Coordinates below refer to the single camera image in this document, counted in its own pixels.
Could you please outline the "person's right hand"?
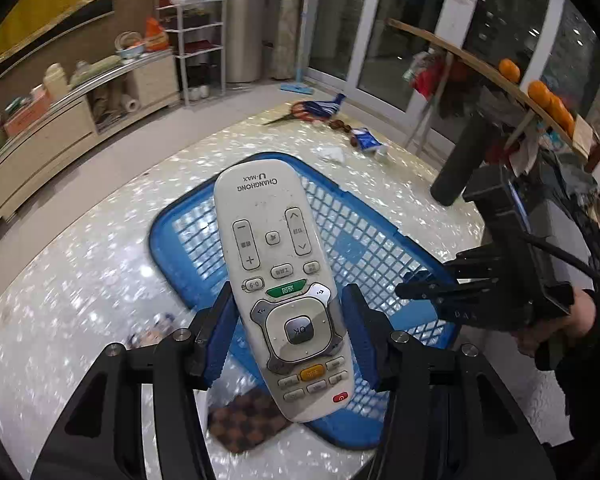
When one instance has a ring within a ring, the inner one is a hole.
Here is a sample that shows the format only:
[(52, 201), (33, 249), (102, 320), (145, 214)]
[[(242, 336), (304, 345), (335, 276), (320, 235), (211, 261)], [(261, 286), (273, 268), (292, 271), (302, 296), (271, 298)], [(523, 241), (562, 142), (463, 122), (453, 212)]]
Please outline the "person's right hand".
[(516, 340), (518, 351), (524, 356), (534, 356), (542, 342), (557, 333), (563, 333), (568, 338), (584, 337), (594, 325), (596, 307), (593, 298), (583, 289), (573, 289), (573, 305), (570, 312), (561, 318), (541, 321), (531, 327), (512, 333)]

